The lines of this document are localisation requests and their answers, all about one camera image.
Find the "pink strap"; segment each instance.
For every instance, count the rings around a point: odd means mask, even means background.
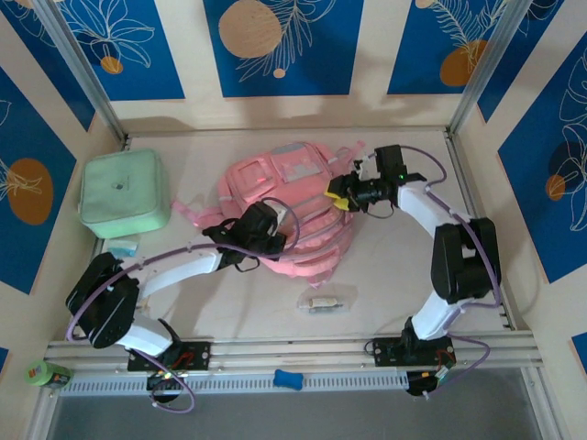
[[[197,213],[193,209],[188,208],[186,205],[177,200],[173,201],[172,209],[174,209],[175,211],[183,215],[185,218],[187,218],[190,221],[190,223],[192,223],[192,225],[201,229],[217,225],[218,223],[220,223],[217,221],[218,218],[212,220],[211,217],[222,216],[222,211],[219,207],[205,208],[199,213]]]
[[[308,283],[314,289],[320,289],[322,286],[324,286],[326,283],[328,283],[330,281],[330,279],[332,278],[332,275],[334,275],[335,268],[336,268],[336,266],[330,270],[325,271],[325,272],[317,273],[315,276],[308,278]]]
[[[347,172],[348,168],[349,168],[349,164],[359,155],[359,153],[365,148],[365,142],[363,142],[362,140],[358,140],[357,144],[353,147],[353,148],[349,148],[349,147],[342,147],[339,148],[336,156],[338,158],[338,160],[340,161],[340,164],[343,167],[343,171]]]

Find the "small green can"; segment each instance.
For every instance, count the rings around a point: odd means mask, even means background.
[[[30,385],[53,388],[54,390],[63,388],[72,377],[73,373],[70,369],[44,360],[33,362],[25,372],[25,381]]]

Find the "green case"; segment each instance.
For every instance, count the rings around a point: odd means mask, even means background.
[[[154,150],[108,154],[85,165],[80,217],[98,237],[159,229],[170,216],[167,175]]]

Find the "blue object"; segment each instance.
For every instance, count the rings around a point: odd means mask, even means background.
[[[583,364],[583,369],[587,373],[587,333],[573,336],[572,343],[575,345],[579,359]]]
[[[2,368],[6,363],[6,358],[8,358],[8,350],[0,347],[0,373],[2,373]]]
[[[553,282],[587,263],[587,33],[499,149]]]
[[[56,5],[112,101],[185,97],[154,0]]]
[[[564,0],[534,0],[477,104],[489,121]]]
[[[40,68],[87,131],[94,119],[94,107],[55,47],[53,40],[40,24],[35,11],[26,6],[28,4],[29,2],[0,0],[0,11],[4,13],[31,55],[37,60]]]
[[[74,166],[73,154],[0,69],[1,282],[30,293]]]
[[[349,94],[363,0],[261,0],[258,4],[204,0],[204,7],[225,98]],[[281,26],[277,34],[281,40],[275,40],[277,46],[261,56],[240,58],[230,42],[228,47],[223,43],[227,35],[219,29],[222,17],[231,25],[232,20],[246,22],[240,32],[244,26]],[[239,32],[232,29],[226,26],[223,32]],[[249,40],[266,42],[270,33],[254,34],[253,30]],[[255,49],[255,44],[247,49]]]
[[[273,385],[300,391],[304,386],[304,375],[302,373],[288,373],[282,369],[276,369]]]
[[[464,44],[464,28],[474,31],[474,36],[467,38],[470,42],[489,39],[496,21],[488,21],[486,13],[496,10],[498,4],[496,0],[442,0],[430,2],[429,7],[417,3],[411,2],[387,94],[460,94],[464,85],[442,82],[443,62],[455,50],[463,52],[460,46]],[[475,20],[485,26],[477,26]],[[451,70],[467,68],[465,62]]]

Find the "orange circle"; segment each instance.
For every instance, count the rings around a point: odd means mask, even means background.
[[[102,69],[112,75],[122,73],[122,62],[114,57],[103,57],[100,60],[100,65],[102,66]]]
[[[263,57],[282,41],[279,18],[258,0],[233,3],[220,17],[218,32],[230,53],[246,59]]]
[[[10,167],[7,182],[10,209],[23,222],[42,225],[53,206],[53,181],[45,165],[35,159],[19,159]]]
[[[440,80],[451,87],[467,85],[486,46],[487,41],[479,39],[454,49],[442,62]]]
[[[558,174],[550,176],[547,180],[547,195],[554,202],[562,199],[565,195],[565,180]]]

